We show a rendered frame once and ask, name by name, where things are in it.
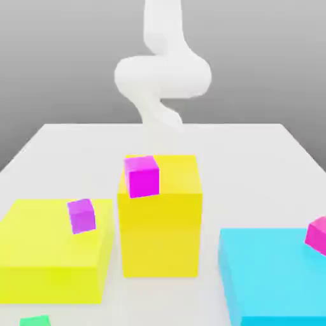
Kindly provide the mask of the small purple cube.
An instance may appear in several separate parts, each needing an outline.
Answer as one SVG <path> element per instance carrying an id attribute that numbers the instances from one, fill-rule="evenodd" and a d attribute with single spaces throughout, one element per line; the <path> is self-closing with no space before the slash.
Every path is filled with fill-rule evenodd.
<path id="1" fill-rule="evenodd" d="M 79 199 L 67 203 L 73 234 L 96 229 L 96 216 L 90 199 Z"/>

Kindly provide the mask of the large cyan box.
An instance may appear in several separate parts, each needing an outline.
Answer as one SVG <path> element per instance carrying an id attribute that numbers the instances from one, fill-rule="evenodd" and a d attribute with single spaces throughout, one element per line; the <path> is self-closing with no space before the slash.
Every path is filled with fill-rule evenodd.
<path id="1" fill-rule="evenodd" d="M 218 266 L 231 326 L 326 326 L 326 256 L 305 229 L 221 229 Z"/>

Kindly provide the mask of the large lime yellow box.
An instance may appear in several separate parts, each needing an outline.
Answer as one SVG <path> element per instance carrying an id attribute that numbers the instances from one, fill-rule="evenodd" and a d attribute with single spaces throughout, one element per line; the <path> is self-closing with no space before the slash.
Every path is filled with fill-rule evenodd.
<path id="1" fill-rule="evenodd" d="M 67 199 L 17 199 L 0 220 L 0 304 L 99 304 L 114 239 L 113 203 L 73 234 Z"/>

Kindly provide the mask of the small green cube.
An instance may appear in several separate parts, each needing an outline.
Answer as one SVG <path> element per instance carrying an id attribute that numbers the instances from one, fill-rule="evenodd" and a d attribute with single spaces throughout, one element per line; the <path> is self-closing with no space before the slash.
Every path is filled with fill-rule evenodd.
<path id="1" fill-rule="evenodd" d="M 51 326 L 51 323 L 48 315 L 40 315 L 21 318 L 19 326 Z"/>

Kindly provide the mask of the small pink cube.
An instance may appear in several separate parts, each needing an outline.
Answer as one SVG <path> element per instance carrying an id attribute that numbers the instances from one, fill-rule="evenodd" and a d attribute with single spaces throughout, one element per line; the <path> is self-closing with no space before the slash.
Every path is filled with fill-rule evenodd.
<path id="1" fill-rule="evenodd" d="M 326 256 L 326 216 L 321 216 L 308 225 L 304 242 Z"/>

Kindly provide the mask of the large golden yellow box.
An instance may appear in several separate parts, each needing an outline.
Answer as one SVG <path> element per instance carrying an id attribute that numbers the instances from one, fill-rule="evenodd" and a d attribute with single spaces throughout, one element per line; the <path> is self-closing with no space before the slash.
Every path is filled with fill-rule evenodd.
<path id="1" fill-rule="evenodd" d="M 117 204 L 126 278 L 195 278 L 199 270 L 202 187 L 195 155 L 157 155 L 160 193 L 130 198 L 125 177 Z"/>

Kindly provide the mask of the small magenta cube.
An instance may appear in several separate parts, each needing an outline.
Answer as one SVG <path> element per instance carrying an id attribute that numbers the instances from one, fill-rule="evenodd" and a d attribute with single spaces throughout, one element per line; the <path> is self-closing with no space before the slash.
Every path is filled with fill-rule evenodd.
<path id="1" fill-rule="evenodd" d="M 124 173 L 130 198 L 159 195 L 160 169 L 152 155 L 125 158 Z"/>

